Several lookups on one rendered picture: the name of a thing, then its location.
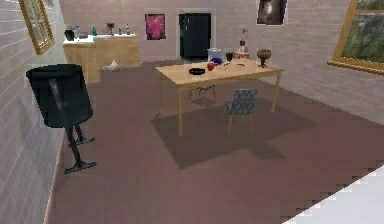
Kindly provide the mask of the blue patterned stool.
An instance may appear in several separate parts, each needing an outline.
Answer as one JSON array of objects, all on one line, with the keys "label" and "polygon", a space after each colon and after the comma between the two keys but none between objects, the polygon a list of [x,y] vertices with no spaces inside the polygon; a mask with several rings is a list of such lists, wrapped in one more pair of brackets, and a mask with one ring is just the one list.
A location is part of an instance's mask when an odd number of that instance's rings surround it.
[{"label": "blue patterned stool", "polygon": [[213,99],[216,100],[215,87],[216,87],[215,85],[211,85],[211,86],[203,86],[203,87],[192,88],[190,90],[190,92],[189,92],[188,100],[191,100],[193,92],[197,91],[199,96],[201,96],[201,95],[203,96],[203,103],[206,106],[207,105],[207,97],[206,97],[206,92],[207,91],[211,90],[212,91],[212,95],[213,95]]}]

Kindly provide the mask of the wooden dining table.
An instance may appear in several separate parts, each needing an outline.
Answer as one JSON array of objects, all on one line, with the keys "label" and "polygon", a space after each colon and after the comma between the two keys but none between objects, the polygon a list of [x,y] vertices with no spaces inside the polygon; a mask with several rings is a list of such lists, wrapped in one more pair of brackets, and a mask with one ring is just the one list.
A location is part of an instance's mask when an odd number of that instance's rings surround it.
[{"label": "wooden dining table", "polygon": [[[191,75],[189,69],[202,68],[202,75]],[[183,134],[183,111],[182,91],[199,86],[221,85],[232,82],[259,79],[261,77],[276,77],[274,98],[271,112],[274,112],[279,91],[279,84],[283,68],[267,64],[265,68],[260,67],[260,62],[251,59],[233,59],[228,63],[216,66],[212,71],[207,71],[207,62],[181,64],[173,66],[156,67],[159,72],[159,81],[169,80],[178,90],[178,135]]]}]

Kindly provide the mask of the blue patterned chair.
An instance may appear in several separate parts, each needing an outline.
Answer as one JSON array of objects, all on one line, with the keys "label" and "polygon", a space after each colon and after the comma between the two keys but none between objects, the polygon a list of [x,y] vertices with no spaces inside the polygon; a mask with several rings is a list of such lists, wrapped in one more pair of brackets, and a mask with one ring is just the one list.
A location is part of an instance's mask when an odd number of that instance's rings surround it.
[{"label": "blue patterned chair", "polygon": [[253,114],[256,105],[256,89],[236,89],[233,99],[224,103],[222,118],[228,117],[227,133],[231,132],[232,121],[235,116],[249,118],[250,129],[253,127]]}]

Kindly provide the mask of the clear glass jug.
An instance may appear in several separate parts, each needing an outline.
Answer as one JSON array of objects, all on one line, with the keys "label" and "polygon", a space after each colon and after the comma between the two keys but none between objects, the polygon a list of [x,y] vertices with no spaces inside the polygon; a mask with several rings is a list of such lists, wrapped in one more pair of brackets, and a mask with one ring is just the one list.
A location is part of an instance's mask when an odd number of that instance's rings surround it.
[{"label": "clear glass jug", "polygon": [[219,48],[209,48],[208,52],[208,61],[213,62],[215,64],[221,64],[223,62],[222,59],[222,50]]}]

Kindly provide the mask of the black fridge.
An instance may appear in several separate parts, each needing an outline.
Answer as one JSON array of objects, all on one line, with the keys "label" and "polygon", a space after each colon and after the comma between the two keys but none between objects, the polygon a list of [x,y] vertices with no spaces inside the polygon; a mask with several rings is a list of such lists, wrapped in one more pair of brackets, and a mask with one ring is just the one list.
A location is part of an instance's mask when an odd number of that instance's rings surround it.
[{"label": "black fridge", "polygon": [[179,15],[180,56],[186,59],[207,59],[211,41],[211,14]]}]

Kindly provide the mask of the red flower vase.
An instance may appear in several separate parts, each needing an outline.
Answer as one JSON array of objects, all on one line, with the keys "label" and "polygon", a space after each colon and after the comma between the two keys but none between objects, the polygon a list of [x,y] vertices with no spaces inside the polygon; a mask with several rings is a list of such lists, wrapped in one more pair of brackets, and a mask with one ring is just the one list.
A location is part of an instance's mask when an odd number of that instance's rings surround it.
[{"label": "red flower vase", "polygon": [[242,37],[241,37],[241,40],[239,41],[240,52],[246,52],[246,37],[247,37],[247,29],[242,28]]}]

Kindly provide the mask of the brown vase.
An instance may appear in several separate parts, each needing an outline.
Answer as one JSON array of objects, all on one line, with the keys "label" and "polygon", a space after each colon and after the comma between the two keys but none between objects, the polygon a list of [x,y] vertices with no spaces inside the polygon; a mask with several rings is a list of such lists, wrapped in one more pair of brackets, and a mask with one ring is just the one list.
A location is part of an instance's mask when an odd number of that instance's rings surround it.
[{"label": "brown vase", "polygon": [[258,58],[260,59],[260,67],[262,68],[265,68],[266,67],[266,64],[265,64],[265,61],[267,59],[269,59],[272,55],[272,52],[269,50],[269,49],[260,49],[258,52],[257,52],[257,56]]}]

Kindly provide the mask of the white cloth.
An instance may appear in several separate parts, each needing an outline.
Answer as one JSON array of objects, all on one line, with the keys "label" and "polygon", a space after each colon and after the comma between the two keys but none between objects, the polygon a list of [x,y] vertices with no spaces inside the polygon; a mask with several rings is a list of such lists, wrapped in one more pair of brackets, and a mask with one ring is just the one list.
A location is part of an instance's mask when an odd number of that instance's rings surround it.
[{"label": "white cloth", "polygon": [[103,71],[116,71],[119,69],[119,65],[116,61],[112,61],[110,65],[101,67]]}]

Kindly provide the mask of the pink framed picture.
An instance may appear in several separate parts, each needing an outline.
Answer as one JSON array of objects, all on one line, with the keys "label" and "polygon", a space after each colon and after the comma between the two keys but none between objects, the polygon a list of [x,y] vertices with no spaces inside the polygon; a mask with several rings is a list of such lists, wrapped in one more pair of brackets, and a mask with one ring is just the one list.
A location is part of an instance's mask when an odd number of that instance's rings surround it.
[{"label": "pink framed picture", "polygon": [[161,40],[166,38],[164,14],[146,14],[145,23],[148,40]]}]

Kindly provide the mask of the wooden kitchen counter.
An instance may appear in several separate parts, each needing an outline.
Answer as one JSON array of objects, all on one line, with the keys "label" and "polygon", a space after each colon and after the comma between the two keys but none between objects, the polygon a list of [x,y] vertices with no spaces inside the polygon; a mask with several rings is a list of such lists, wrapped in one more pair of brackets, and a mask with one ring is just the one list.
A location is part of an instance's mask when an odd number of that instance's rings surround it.
[{"label": "wooden kitchen counter", "polygon": [[99,69],[115,61],[119,68],[137,67],[141,64],[139,41],[136,34],[89,35],[85,39],[63,42],[69,64],[82,67],[86,84],[100,81]]}]

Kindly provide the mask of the dark framed picture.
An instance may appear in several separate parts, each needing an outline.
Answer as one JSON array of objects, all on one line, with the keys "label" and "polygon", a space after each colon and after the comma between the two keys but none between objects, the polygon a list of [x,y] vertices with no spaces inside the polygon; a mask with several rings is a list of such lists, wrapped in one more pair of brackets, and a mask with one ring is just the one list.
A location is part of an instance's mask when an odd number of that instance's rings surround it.
[{"label": "dark framed picture", "polygon": [[257,23],[265,25],[282,25],[286,5],[287,0],[260,0]]}]

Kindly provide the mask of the black television on stand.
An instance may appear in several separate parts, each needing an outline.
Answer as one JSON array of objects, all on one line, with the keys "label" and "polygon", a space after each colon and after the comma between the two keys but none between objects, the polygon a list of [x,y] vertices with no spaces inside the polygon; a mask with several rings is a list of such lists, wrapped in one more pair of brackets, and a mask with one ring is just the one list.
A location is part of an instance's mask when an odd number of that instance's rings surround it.
[{"label": "black television on stand", "polygon": [[93,142],[83,135],[80,124],[93,116],[83,69],[78,64],[54,64],[36,67],[26,72],[44,124],[50,128],[63,128],[75,164],[65,174],[87,169],[96,162],[84,162],[78,146]]}]

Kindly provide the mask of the gold framed picture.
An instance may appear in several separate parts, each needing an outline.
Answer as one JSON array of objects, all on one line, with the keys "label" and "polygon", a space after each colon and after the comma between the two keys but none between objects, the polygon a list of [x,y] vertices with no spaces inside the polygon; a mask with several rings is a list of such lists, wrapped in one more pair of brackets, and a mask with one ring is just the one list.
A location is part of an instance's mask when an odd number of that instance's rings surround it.
[{"label": "gold framed picture", "polygon": [[29,36],[37,55],[55,43],[46,12],[45,0],[18,0]]}]

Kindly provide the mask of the wooden framed window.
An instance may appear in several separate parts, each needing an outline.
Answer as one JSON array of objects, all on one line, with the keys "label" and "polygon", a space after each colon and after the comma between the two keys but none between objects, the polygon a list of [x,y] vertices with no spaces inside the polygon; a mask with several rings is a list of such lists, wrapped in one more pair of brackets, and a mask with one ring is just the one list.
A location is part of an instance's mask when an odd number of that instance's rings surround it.
[{"label": "wooden framed window", "polygon": [[384,76],[384,0],[351,0],[327,64]]}]

